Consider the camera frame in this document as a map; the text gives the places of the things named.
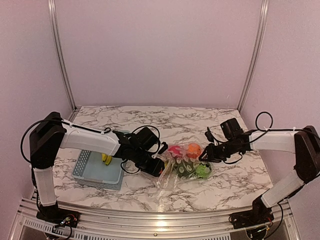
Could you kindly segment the orange fake fruit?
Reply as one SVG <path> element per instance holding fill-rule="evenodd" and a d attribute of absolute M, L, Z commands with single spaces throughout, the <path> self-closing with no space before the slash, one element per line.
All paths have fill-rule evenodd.
<path fill-rule="evenodd" d="M 200 145 L 198 145 L 197 143 L 190 143 L 188 145 L 186 155 L 189 158 L 196 159 L 201 155 L 201 153 L 202 153 L 202 147 Z"/>

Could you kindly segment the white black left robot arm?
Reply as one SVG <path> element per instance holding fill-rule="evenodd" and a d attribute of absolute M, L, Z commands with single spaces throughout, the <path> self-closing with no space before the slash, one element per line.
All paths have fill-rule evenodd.
<path fill-rule="evenodd" d="M 105 154 L 123 161 L 153 177 L 159 177 L 165 163 L 159 158 L 168 149 L 160 131 L 151 125 L 124 132 L 75 124 L 53 111 L 30 125 L 20 140 L 20 153 L 31 166 L 31 179 L 37 192 L 38 219 L 51 223 L 75 222 L 79 213 L 60 208 L 57 202 L 53 167 L 60 150 L 71 149 Z"/>

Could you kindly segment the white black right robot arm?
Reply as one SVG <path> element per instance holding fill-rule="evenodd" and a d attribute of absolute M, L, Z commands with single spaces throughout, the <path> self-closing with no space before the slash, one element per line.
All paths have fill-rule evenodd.
<path fill-rule="evenodd" d="M 220 125 L 225 141 L 217 140 L 210 130 L 205 136 L 210 142 L 199 156 L 200 161 L 226 162 L 234 154 L 258 151 L 266 158 L 267 169 L 290 166 L 286 176 L 252 202 L 250 210 L 232 213 L 229 217 L 234 229 L 248 228 L 273 221 L 272 207 L 293 197 L 305 185 L 320 176 L 320 135 L 316 128 L 268 127 L 244 131 L 236 118 Z"/>

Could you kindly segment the dark green fake pepper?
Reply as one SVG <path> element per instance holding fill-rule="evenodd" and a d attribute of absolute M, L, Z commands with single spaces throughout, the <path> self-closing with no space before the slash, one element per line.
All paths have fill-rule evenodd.
<path fill-rule="evenodd" d="M 182 160 L 180 163 L 176 162 L 174 164 L 174 170 L 179 178 L 190 178 L 195 174 L 198 165 L 196 162 L 186 162 Z"/>

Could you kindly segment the clear polka dot zip bag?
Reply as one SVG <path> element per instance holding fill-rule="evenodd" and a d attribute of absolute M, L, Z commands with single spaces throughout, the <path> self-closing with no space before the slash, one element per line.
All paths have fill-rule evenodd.
<path fill-rule="evenodd" d="M 193 193 L 213 175 L 211 163 L 200 161 L 203 147 L 197 142 L 172 144 L 159 157 L 164 169 L 157 179 L 157 197 L 167 198 L 175 193 Z"/>

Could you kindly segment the yellow fake banana bunch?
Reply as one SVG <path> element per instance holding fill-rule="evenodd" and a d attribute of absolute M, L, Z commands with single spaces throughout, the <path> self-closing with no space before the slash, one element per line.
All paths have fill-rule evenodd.
<path fill-rule="evenodd" d="M 104 153 L 101 154 L 101 160 L 105 165 L 109 165 L 112 161 L 113 157 L 110 155 L 106 155 Z"/>

